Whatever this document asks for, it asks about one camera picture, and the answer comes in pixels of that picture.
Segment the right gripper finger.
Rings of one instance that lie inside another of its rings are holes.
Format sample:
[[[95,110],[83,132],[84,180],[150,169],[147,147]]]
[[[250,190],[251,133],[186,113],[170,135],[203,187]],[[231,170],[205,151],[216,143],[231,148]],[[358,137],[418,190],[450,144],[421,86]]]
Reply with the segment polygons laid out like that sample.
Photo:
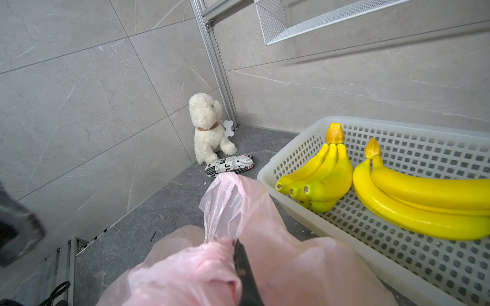
[[[239,306],[264,306],[264,302],[260,297],[260,293],[253,277],[245,247],[240,240],[236,240],[234,246],[234,266],[236,274],[238,278],[240,278],[242,284],[242,294]]]

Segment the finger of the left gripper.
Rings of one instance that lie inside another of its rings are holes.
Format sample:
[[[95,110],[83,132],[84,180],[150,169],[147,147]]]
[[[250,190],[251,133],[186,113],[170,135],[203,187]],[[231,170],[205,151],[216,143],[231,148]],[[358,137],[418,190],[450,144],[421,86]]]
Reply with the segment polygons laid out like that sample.
[[[17,203],[1,184],[1,267],[31,252],[45,236],[36,214]]]

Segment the pink printed plastic bag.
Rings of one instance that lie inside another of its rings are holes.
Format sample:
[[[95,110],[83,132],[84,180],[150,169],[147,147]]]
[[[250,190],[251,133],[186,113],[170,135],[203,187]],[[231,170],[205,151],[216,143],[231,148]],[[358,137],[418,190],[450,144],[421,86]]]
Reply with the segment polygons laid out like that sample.
[[[100,305],[395,305],[346,243],[290,234],[265,186],[222,173],[184,226],[102,294]]]

